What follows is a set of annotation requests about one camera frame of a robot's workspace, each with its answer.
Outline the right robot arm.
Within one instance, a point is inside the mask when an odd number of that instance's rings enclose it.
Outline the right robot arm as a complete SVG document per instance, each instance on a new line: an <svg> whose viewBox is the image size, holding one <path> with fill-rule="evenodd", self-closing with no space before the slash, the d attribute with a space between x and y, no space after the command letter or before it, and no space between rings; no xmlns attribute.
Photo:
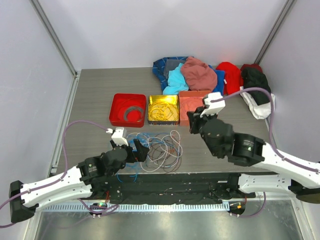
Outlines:
<svg viewBox="0 0 320 240"><path fill-rule="evenodd" d="M275 176L242 173L238 180L226 184L226 193L233 198L242 193L293 193L302 202L320 202L320 164L303 160L278 150L273 145L250 134L234 132L231 124L216 115L205 115L203 107L187 112L191 134L200 134L210 153L241 167L261 168Z"/></svg>

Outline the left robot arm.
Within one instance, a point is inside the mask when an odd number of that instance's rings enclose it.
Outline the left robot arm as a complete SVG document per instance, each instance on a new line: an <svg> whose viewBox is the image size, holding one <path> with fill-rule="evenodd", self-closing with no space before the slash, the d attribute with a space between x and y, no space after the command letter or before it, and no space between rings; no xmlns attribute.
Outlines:
<svg viewBox="0 0 320 240"><path fill-rule="evenodd" d="M104 183L127 163L144 162L149 148L134 139L135 147L116 145L98 156L88 157L66 172L33 183L13 181L9 186L10 221L26 221L50 205L81 198L102 199L107 192Z"/></svg>

